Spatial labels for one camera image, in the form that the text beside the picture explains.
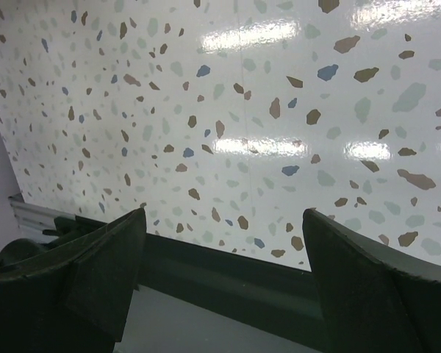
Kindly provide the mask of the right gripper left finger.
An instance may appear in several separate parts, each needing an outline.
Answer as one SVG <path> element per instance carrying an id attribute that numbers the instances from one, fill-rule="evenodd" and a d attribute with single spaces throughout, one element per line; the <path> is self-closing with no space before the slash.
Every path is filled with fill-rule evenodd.
<path id="1" fill-rule="evenodd" d="M 112 352 L 146 239 L 137 208 L 92 232 L 0 251 L 0 352 Z"/>

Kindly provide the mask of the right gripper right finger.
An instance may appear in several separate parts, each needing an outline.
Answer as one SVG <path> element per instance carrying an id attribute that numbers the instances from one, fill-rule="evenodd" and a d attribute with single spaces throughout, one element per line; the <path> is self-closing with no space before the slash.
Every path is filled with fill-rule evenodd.
<path id="1" fill-rule="evenodd" d="M 330 352 L 441 352 L 441 265 L 304 211 Z"/>

